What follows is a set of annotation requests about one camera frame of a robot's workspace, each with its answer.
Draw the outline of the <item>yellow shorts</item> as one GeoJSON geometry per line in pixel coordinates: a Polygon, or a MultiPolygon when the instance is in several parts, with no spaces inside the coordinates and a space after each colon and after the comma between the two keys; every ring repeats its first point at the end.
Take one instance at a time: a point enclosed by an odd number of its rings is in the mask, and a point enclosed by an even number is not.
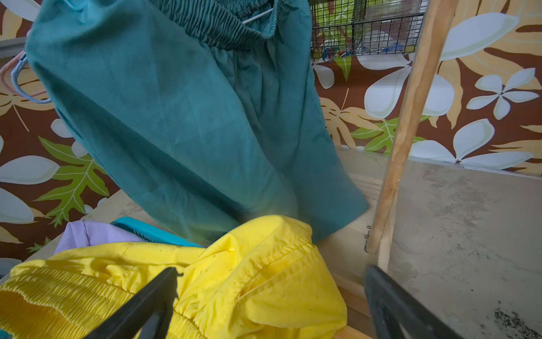
{"type": "Polygon", "coordinates": [[[347,307],[311,236],[306,223],[265,216],[206,248],[121,242],[27,261],[1,286],[1,329],[83,338],[174,268],[169,338],[332,338],[347,307]]]}

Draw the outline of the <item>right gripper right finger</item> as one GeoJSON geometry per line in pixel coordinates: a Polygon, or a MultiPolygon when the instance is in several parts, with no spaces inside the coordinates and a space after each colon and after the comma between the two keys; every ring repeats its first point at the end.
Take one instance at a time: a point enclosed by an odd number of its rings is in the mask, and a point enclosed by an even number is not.
{"type": "Polygon", "coordinates": [[[377,338],[460,338],[377,266],[366,270],[364,289],[377,338]]]}

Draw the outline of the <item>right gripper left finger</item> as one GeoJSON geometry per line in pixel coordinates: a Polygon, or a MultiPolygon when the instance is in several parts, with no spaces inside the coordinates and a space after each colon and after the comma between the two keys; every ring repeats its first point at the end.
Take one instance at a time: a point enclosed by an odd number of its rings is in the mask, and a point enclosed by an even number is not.
{"type": "Polygon", "coordinates": [[[166,268],[87,338],[166,338],[177,298],[175,268],[166,268]]]}

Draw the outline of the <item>pink wire hanger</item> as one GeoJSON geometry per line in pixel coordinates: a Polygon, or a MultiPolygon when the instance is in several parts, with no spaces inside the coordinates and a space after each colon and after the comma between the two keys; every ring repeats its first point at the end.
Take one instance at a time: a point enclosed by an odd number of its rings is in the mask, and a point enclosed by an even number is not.
{"type": "Polygon", "coordinates": [[[1,87],[12,95],[22,97],[31,103],[48,104],[51,103],[51,99],[38,99],[39,95],[46,94],[46,90],[41,90],[35,94],[26,93],[18,83],[18,77],[20,76],[25,65],[28,63],[28,59],[25,50],[18,53],[10,62],[1,67],[1,87]]]}

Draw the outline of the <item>purple shorts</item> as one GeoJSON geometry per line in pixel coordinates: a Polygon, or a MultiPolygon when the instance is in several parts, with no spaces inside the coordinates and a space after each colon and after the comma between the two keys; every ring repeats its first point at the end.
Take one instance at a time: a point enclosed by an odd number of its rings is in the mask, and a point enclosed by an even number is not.
{"type": "Polygon", "coordinates": [[[121,242],[146,242],[146,240],[108,223],[79,220],[66,225],[54,253],[121,242]]]}

